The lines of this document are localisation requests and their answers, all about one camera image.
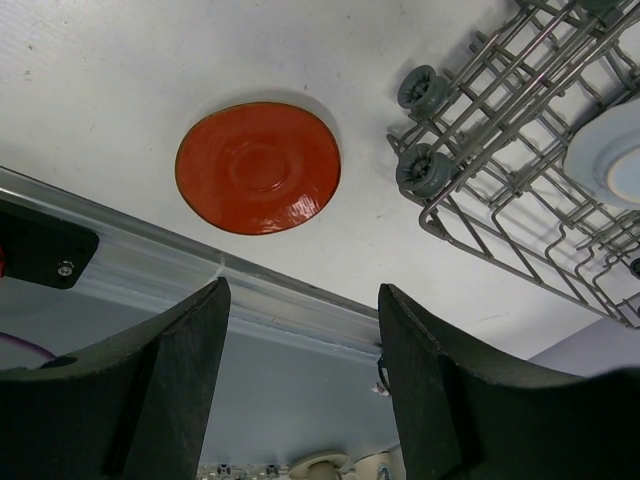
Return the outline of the pale blue scalloped plate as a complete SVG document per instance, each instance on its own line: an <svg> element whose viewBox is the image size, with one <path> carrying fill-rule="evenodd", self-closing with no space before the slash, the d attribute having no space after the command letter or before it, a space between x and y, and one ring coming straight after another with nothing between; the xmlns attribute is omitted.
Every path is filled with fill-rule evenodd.
<svg viewBox="0 0 640 480"><path fill-rule="evenodd" d="M569 143L567 177L594 200L639 208L639 101L617 105L584 125Z"/></svg>

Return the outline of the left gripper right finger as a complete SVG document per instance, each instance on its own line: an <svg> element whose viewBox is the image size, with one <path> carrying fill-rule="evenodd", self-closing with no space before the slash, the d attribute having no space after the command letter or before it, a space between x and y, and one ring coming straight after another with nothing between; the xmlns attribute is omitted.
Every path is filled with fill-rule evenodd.
<svg viewBox="0 0 640 480"><path fill-rule="evenodd" d="M382 353L410 479L635 479L639 372L581 377L511 356L391 284Z"/></svg>

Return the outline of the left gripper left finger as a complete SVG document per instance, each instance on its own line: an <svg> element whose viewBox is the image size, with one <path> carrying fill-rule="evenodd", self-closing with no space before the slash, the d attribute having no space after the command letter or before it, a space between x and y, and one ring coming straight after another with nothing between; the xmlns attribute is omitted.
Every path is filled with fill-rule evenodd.
<svg viewBox="0 0 640 480"><path fill-rule="evenodd" d="M230 304L219 278L98 343L3 371L2 477L194 478Z"/></svg>

